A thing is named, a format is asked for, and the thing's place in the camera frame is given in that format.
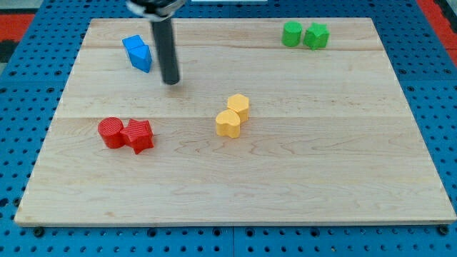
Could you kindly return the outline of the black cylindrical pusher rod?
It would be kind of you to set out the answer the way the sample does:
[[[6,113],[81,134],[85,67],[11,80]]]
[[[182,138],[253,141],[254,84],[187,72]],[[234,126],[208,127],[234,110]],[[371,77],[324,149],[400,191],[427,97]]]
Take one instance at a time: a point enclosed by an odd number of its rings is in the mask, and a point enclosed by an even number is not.
[[[153,22],[151,26],[162,81],[168,85],[177,84],[180,82],[180,73],[171,18],[160,22]]]

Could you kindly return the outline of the silver black rod mount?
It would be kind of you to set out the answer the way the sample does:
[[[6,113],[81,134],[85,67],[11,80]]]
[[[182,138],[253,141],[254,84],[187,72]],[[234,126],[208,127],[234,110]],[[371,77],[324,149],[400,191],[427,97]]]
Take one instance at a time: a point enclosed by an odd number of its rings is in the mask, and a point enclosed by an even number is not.
[[[184,6],[186,0],[126,0],[127,9],[148,20],[166,20]]]

